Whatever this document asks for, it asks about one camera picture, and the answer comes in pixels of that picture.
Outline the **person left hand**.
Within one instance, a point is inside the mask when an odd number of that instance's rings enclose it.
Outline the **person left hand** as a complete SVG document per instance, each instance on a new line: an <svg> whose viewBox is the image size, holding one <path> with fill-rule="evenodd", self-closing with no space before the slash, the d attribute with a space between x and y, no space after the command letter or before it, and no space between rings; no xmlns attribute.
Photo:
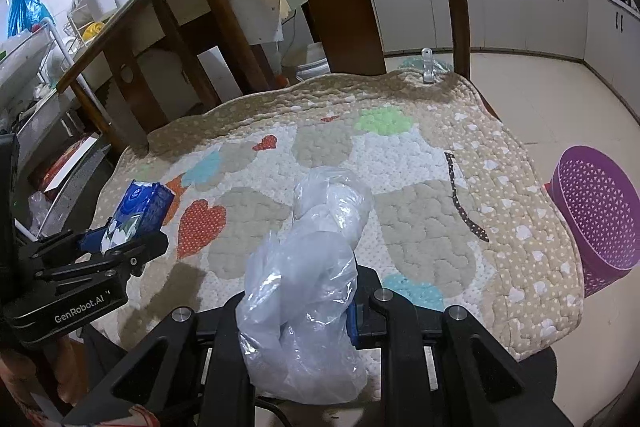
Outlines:
<svg viewBox="0 0 640 427"><path fill-rule="evenodd" d="M63 337L53 348L51 369L58 382L58 397L75 405L88 391L84 362L84 346L76 340ZM37 366L30 358L12 350L1 352L1 379L11 395L26 407L36 407L32 393L43 391L37 377Z"/></svg>

